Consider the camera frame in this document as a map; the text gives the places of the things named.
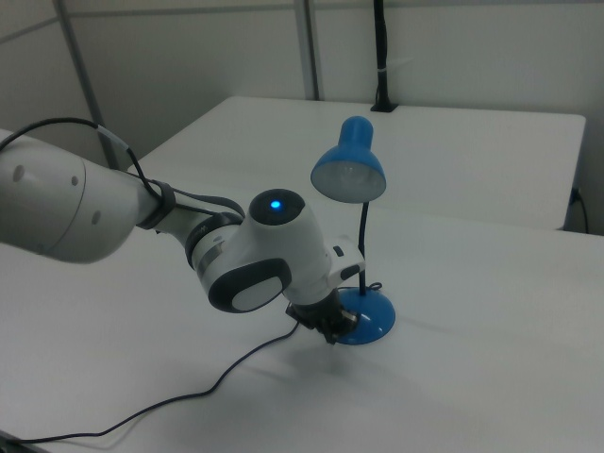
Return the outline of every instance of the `power cord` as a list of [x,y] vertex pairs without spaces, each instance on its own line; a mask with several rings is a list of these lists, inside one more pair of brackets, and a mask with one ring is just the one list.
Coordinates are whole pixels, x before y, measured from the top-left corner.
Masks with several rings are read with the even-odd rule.
[[[144,175],[143,168],[141,168],[141,165],[139,164],[139,161],[136,158],[136,156],[134,154],[134,151],[132,151],[132,148],[130,148],[130,146],[126,142],[124,142],[122,139],[120,139],[117,135],[115,135],[110,130],[105,129],[101,125],[98,125],[97,123],[94,123],[94,122],[89,121],[89,120],[85,120],[83,118],[74,118],[74,117],[48,118],[46,120],[38,121],[36,123],[32,123],[32,124],[30,124],[28,126],[22,127],[21,129],[13,132],[8,137],[6,137],[3,141],[0,142],[0,153],[10,143],[14,142],[19,137],[25,135],[27,132],[31,132],[32,130],[38,129],[38,128],[43,127],[43,126],[58,125],[58,124],[77,124],[77,125],[83,125],[83,126],[91,127],[92,129],[96,130],[96,132],[98,132],[99,134],[101,134],[101,135],[107,137],[108,139],[110,139],[112,143],[115,143],[120,148],[124,149],[124,151],[126,151],[126,153],[128,154],[128,156],[130,157],[130,160],[132,161],[132,164],[134,165],[134,168],[136,168],[136,172],[138,174],[137,177],[143,183],[143,186],[146,189],[146,191],[153,198],[155,198],[156,200],[161,200],[161,195],[159,193],[157,193],[153,189],[153,187],[151,187],[151,182],[155,182],[155,181],[149,180]],[[243,209],[237,203],[235,203],[233,200],[229,200],[228,198],[223,198],[223,197],[218,197],[218,196],[210,197],[210,196],[198,195],[198,194],[194,194],[194,193],[186,193],[186,192],[179,191],[179,190],[174,190],[174,192],[180,193],[180,194],[182,194],[184,196],[187,196],[187,197],[189,197],[191,199],[195,199],[195,200],[198,200],[198,201],[205,201],[207,203],[211,203],[211,204],[214,204],[214,205],[217,205],[217,206],[224,206],[226,208],[235,210],[242,217],[245,217],[245,212],[243,211]],[[177,208],[181,208],[183,210],[190,210],[190,211],[193,211],[193,212],[201,212],[201,213],[208,214],[208,215],[214,215],[214,214],[218,213],[218,212],[213,211],[213,210],[203,210],[201,208],[196,208],[196,207],[189,206],[189,205],[183,205],[182,203],[176,203],[175,206]]]
[[585,201],[581,196],[581,189],[578,187],[573,187],[570,193],[570,200],[568,204],[570,206],[573,206],[576,202],[579,202],[581,204],[581,210],[583,211],[583,222],[585,225],[585,234],[589,234],[589,221],[587,219],[587,209],[585,208]]
[[152,406],[149,406],[148,408],[145,408],[145,409],[143,409],[141,411],[133,413],[132,415],[130,415],[126,419],[122,420],[117,425],[114,425],[111,428],[105,429],[104,431],[100,431],[100,432],[78,432],[78,433],[74,433],[74,434],[64,434],[64,435],[61,435],[61,436],[41,437],[39,439],[10,439],[10,440],[7,441],[7,443],[8,444],[14,444],[14,445],[45,444],[45,443],[48,443],[48,442],[64,441],[65,439],[74,439],[74,438],[78,438],[78,437],[103,437],[106,434],[109,434],[110,432],[112,432],[115,429],[119,428],[120,426],[125,425],[130,420],[133,420],[133,419],[135,419],[137,417],[140,417],[144,413],[148,413],[150,411],[154,411],[155,409],[161,408],[163,406],[167,406],[168,404],[176,403],[177,401],[184,401],[184,400],[187,400],[187,399],[202,398],[204,396],[208,396],[210,394],[213,394],[216,391],[216,389],[218,389],[218,387],[220,386],[220,384],[222,383],[222,381],[227,377],[227,375],[231,371],[233,371],[233,369],[235,369],[235,367],[237,367],[237,365],[239,365],[242,361],[244,361],[245,359],[247,359],[250,356],[252,356],[255,353],[257,353],[258,351],[260,351],[264,347],[266,347],[266,346],[268,346],[270,344],[273,344],[273,343],[276,343],[276,342],[280,342],[280,341],[283,341],[283,340],[286,340],[286,339],[290,338],[292,335],[294,335],[294,333],[298,329],[299,325],[300,325],[300,323],[295,323],[294,328],[292,330],[290,330],[288,333],[286,333],[285,335],[281,335],[280,337],[276,337],[273,340],[269,340],[268,342],[263,343],[260,346],[256,346],[254,349],[252,349],[251,351],[249,351],[247,354],[245,354],[244,356],[240,357],[238,360],[236,360],[232,365],[230,365],[226,369],[226,371],[218,378],[218,380],[216,380],[216,382],[214,383],[214,385],[212,385],[209,389],[207,389],[204,392],[199,392],[197,394],[183,394],[181,396],[175,396],[173,398],[165,399],[163,401],[160,401],[159,403],[156,403],[156,404],[154,404]]

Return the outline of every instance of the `lamp shade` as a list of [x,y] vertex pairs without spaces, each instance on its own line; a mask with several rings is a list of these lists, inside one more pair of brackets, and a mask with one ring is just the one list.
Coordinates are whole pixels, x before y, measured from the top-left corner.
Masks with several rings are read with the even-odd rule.
[[366,203],[386,190],[386,176],[371,152],[374,128],[353,116],[342,124],[338,145],[319,159],[310,181],[323,195],[343,203]]

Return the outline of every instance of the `black cable clip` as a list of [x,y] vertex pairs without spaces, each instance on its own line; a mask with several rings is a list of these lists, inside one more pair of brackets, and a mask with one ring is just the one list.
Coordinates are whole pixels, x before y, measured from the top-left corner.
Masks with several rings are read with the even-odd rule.
[[172,189],[172,187],[170,187],[170,184],[155,180],[151,182],[157,184],[161,189],[161,201],[156,210],[151,212],[151,214],[146,219],[137,224],[137,227],[142,229],[154,228],[176,206],[176,195],[174,194],[174,190]]

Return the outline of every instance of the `black cable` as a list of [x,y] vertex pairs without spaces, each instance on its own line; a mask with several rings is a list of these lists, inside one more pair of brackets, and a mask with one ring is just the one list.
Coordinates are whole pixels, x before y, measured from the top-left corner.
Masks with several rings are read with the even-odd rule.
[[163,406],[166,406],[168,404],[171,403],[176,403],[177,401],[184,401],[186,399],[195,399],[195,398],[201,398],[204,396],[208,396],[209,394],[212,394],[216,391],[216,389],[218,389],[218,387],[220,386],[220,384],[222,383],[222,381],[227,377],[227,375],[233,371],[233,369],[239,365],[242,361],[244,361],[245,359],[249,358],[250,356],[252,356],[253,354],[255,354],[256,352],[260,351],[261,349],[263,349],[264,347],[276,343],[276,342],[280,342],[282,340],[286,340],[288,338],[290,338],[292,335],[294,335],[294,332],[298,329],[298,326],[300,325],[300,323],[295,323],[295,326],[292,330],[290,330],[288,333],[286,333],[285,335],[281,335],[280,337],[276,337],[273,340],[269,340],[266,343],[261,344],[260,346],[256,346],[254,349],[252,349],[251,351],[249,351],[247,354],[245,354],[244,356],[240,357],[237,361],[235,361],[232,365],[230,365],[227,370],[218,378],[218,380],[214,383],[214,385],[212,385],[209,389],[207,389],[204,392],[199,392],[197,394],[183,394],[181,396],[175,396],[173,398],[169,398],[169,399],[165,399],[163,401],[160,401],[159,403],[156,403],[152,406],[149,406],[148,408],[145,408],[141,411],[138,411],[132,415],[130,415],[129,417],[127,417],[127,419],[121,421],[120,423],[118,423],[117,425],[114,425],[113,427],[109,428],[109,429],[105,429],[104,431],[100,431],[100,432],[78,432],[75,434],[65,434],[62,436],[52,436],[52,437],[41,437],[40,439],[14,439],[14,440],[8,440],[9,444],[15,444],[15,445],[25,445],[25,444],[45,444],[47,442],[55,442],[55,441],[63,441],[65,439],[74,439],[74,438],[78,438],[78,437],[102,437],[105,436],[106,434],[109,434],[110,432],[114,431],[115,429],[119,428],[122,425],[125,425],[126,423],[128,423],[130,420],[133,420],[141,415],[143,415],[144,413],[153,411],[155,409],[161,408]]
[[[32,123],[31,125],[22,127],[21,129],[13,132],[12,134],[10,134],[9,136],[7,136],[3,141],[0,142],[0,152],[2,152],[2,150],[4,148],[6,148],[10,143],[14,142],[15,140],[17,140],[19,137],[25,135],[27,132],[30,132],[34,129],[37,129],[39,127],[43,127],[43,126],[49,126],[49,125],[57,125],[57,124],[77,124],[77,125],[84,125],[84,126],[88,126],[93,128],[94,130],[96,130],[98,133],[105,135],[101,130],[99,130],[99,126],[97,123],[94,123],[92,121],[89,120],[85,120],[83,118],[74,118],[74,117],[62,117],[62,118],[48,118],[46,120],[42,120],[42,121],[38,121],[36,123]],[[113,140],[121,140],[119,138],[117,138],[117,136],[115,136],[113,138]],[[130,157],[130,160],[132,161],[132,164],[134,165],[134,168],[136,168],[136,171],[138,173],[138,178],[141,180],[141,182],[143,183],[144,188],[146,189],[146,191],[156,200],[161,200],[161,195],[159,193],[157,193],[153,187],[151,187],[151,184],[149,182],[149,179],[144,175],[143,172],[143,168],[141,167],[141,165],[139,164],[139,160],[136,158],[136,155],[134,154],[134,151],[132,151],[132,148],[130,148],[129,146],[127,146],[126,148],[126,153],[128,154],[128,156]],[[220,205],[220,206],[225,206],[226,208],[230,208],[232,210],[235,210],[236,212],[238,212],[239,214],[241,214],[242,217],[245,217],[245,212],[243,211],[243,209],[234,201],[229,200],[228,198],[223,198],[223,197],[212,197],[212,196],[205,196],[205,195],[196,195],[193,193],[186,193],[183,191],[179,191],[177,189],[174,189],[175,192],[177,193],[182,193],[183,195],[189,196],[190,198],[199,200],[199,201],[205,201],[207,203],[211,203],[211,204],[216,204],[216,205]],[[207,215],[215,215],[218,212],[212,211],[212,210],[204,210],[202,208],[195,208],[192,206],[188,206],[188,205],[183,205],[180,203],[176,203],[176,207],[177,208],[181,208],[183,210],[190,210],[193,212],[201,212]]]
[[587,221],[587,209],[585,208],[585,202],[583,201],[583,197],[580,192],[577,191],[575,193],[575,199],[580,202],[581,208],[583,210],[583,221],[585,222],[585,234],[589,234],[589,222]]
[[[6,148],[10,143],[14,142],[19,137],[25,135],[27,132],[31,132],[32,130],[37,129],[39,127],[43,127],[43,126],[59,125],[59,124],[65,124],[65,123],[88,126],[88,127],[91,127],[92,129],[96,130],[98,133],[105,135],[105,133],[103,133],[103,132],[101,132],[101,130],[99,130],[100,125],[98,125],[97,123],[93,123],[92,121],[85,120],[83,118],[74,118],[74,117],[48,118],[46,120],[41,120],[36,123],[32,123],[31,125],[22,127],[21,129],[10,134],[8,137],[6,137],[3,141],[0,142],[0,152],[2,152],[4,150],[4,148]],[[113,140],[115,140],[115,139],[121,140],[121,139],[117,138],[117,136],[114,136]],[[136,159],[134,152],[132,151],[132,149],[130,149],[129,146],[127,146],[126,152],[130,156],[130,159],[132,160],[132,164],[135,166],[136,171],[138,172],[139,177],[141,178],[141,181],[143,182],[143,186],[151,194],[151,196],[153,196],[156,199],[161,199],[161,195],[156,193],[153,190],[153,188],[149,185],[149,181],[145,177],[145,175],[143,173],[143,169],[141,168],[141,165],[139,165],[139,161]]]
[[22,135],[25,135],[27,132],[37,129],[38,127],[48,126],[48,125],[58,125],[61,123],[76,123],[78,125],[92,127],[93,129],[98,128],[98,124],[93,123],[92,121],[89,121],[89,120],[84,120],[82,118],[71,118],[71,117],[49,118],[47,120],[38,121],[36,123],[32,123],[31,125],[22,127],[21,129],[10,134],[8,137],[6,137],[3,141],[0,142],[0,152],[2,152],[2,150],[4,148],[6,148],[9,143],[14,142]]

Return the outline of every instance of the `gooseneck lamp stem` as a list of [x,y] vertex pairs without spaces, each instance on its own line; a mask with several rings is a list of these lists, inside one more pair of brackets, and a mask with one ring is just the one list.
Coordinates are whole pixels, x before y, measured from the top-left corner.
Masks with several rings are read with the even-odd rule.
[[388,74],[386,72],[388,36],[383,0],[374,0],[374,18],[376,21],[377,98],[371,111],[391,112],[396,109],[396,104],[391,103],[388,97]]
[[[367,211],[369,210],[369,202],[362,204],[361,226],[359,227],[359,250],[362,257],[365,258],[365,226],[367,225]],[[367,289],[365,287],[365,271],[359,272],[359,294],[365,295]]]

